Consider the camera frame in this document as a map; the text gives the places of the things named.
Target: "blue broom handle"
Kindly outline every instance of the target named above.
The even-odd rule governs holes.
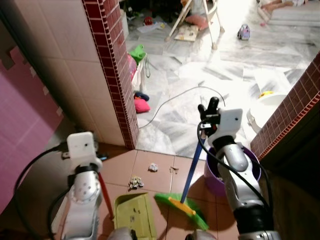
[[[206,139],[202,139],[201,138],[201,142],[203,144],[205,143],[205,140]],[[190,187],[190,183],[191,183],[192,177],[194,176],[194,173],[195,173],[195,170],[196,170],[196,166],[197,166],[201,151],[202,151],[202,147],[201,147],[200,143],[198,142],[198,144],[196,146],[196,149],[195,149],[195,152],[194,152],[194,156],[193,156],[193,160],[192,160],[192,163],[191,163],[191,166],[190,166],[188,177],[186,178],[186,182],[185,182],[185,185],[184,185],[182,197],[181,197],[181,200],[180,200],[180,203],[182,203],[182,204],[185,202],[185,199],[187,197],[188,190],[189,190],[189,187]]]

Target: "white tile wall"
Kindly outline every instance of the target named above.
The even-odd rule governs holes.
[[[76,123],[102,142],[124,146],[82,1],[3,2],[4,14]]]

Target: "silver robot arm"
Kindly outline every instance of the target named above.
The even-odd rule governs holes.
[[[91,132],[69,135],[67,144],[70,156],[70,171],[75,175],[68,200],[62,240],[96,240],[99,223],[98,209],[102,201],[98,172],[102,161],[96,157],[94,138]]]
[[[211,119],[205,127],[208,144],[216,150],[216,157],[233,167],[259,193],[261,189],[252,173],[252,161],[242,148],[234,142],[240,130],[243,111],[241,108],[219,108],[219,99],[213,97],[208,109],[198,107],[201,120]],[[218,171],[224,181],[226,196],[237,222],[239,240],[281,240],[274,231],[272,212],[249,186],[232,171],[218,164]]]

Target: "broom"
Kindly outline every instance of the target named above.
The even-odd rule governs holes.
[[[201,136],[202,143],[205,142],[206,136]],[[202,147],[200,143],[198,142],[195,153],[193,156],[193,160],[190,166],[188,177],[186,178],[185,186],[183,189],[183,193],[156,193],[154,198],[156,201],[167,204],[172,207],[176,207],[180,209],[181,211],[185,212],[202,230],[207,230],[209,226],[205,222],[204,215],[200,211],[197,204],[187,198],[189,186],[191,183],[191,179],[194,175],[197,162],[200,157],[200,153],[202,151]]]

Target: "marble floor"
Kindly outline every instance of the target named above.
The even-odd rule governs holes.
[[[200,31],[195,42],[171,39],[165,42],[173,23],[164,29],[139,33],[143,17],[128,21],[127,50],[143,44],[148,54],[150,78],[145,93],[151,110],[137,115],[137,149],[191,158],[197,145],[198,104],[208,105],[218,95],[206,88],[196,88],[165,103],[168,99],[196,86],[219,91],[227,106],[243,109],[241,129],[236,141],[249,147],[255,132],[246,113],[251,103],[264,91],[288,93],[320,50],[320,28],[265,25],[257,13],[255,0],[221,0],[219,16],[225,33],[213,18],[218,50],[211,50],[208,29]],[[242,24],[251,30],[249,41],[238,40]]]

